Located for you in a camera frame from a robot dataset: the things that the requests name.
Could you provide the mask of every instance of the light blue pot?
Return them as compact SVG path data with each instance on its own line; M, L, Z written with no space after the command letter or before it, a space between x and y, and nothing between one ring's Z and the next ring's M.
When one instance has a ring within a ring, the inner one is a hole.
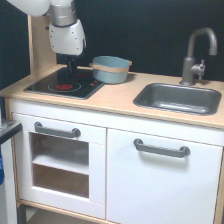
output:
M119 84L126 80L131 64L130 61L122 58L100 56L93 59L90 67L93 68L95 79L108 84Z

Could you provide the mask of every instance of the dark background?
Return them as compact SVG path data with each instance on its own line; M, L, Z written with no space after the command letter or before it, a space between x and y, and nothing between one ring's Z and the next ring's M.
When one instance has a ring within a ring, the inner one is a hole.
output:
M208 56L208 37L196 40L197 62L205 59L204 79L224 81L224 1L76 0L88 53L79 65L100 55L133 61L131 71L181 76L190 34L210 27L218 55ZM27 17L0 0L0 88L29 75Z

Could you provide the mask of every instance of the metal faucet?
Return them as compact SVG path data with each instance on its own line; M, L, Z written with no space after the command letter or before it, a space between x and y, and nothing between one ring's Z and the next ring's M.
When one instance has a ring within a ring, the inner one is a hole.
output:
M208 35L210 41L209 55L217 55L217 39L214 31L210 28L195 30L190 36L187 57L184 59L183 75L180 82L184 86L193 86L196 84L194 75L198 75L199 79L202 79L204 75L204 60L201 61L201 64L194 64L195 58L193 57L195 38L199 35Z

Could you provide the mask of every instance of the stovetop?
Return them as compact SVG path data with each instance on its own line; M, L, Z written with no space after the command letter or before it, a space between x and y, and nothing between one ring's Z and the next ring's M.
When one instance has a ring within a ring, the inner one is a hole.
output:
M61 68L24 89L24 91L76 99L88 99L103 85L104 83L94 79L92 70L77 69L76 72L69 73L67 68Z

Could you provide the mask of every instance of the sink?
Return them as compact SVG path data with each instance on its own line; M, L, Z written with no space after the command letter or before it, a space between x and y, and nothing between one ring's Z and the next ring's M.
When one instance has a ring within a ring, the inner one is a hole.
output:
M217 112L221 97L220 92L212 89L154 83L139 93L134 104L159 110L212 115Z

